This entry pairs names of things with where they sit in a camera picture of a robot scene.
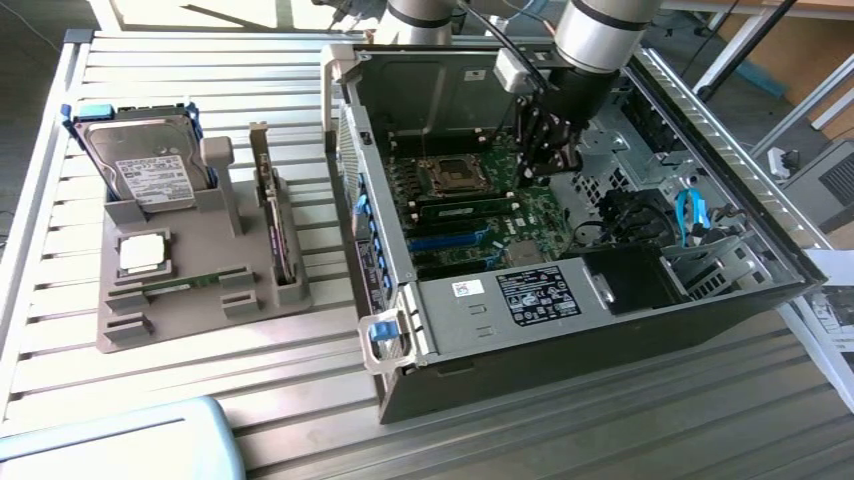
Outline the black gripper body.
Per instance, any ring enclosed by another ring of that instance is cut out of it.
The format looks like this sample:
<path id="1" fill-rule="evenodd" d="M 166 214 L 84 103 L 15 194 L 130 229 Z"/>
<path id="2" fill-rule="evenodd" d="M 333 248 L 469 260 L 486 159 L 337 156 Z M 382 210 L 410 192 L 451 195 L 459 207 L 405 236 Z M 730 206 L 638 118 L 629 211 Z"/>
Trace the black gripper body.
<path id="1" fill-rule="evenodd" d="M 550 85 L 537 88 L 533 94 L 517 99 L 517 142 L 518 142 L 518 107 L 539 105 L 557 117 L 558 124 L 571 122 L 583 128 L 597 115 L 621 72 L 597 74 L 581 68 L 559 68 L 549 75 Z"/>

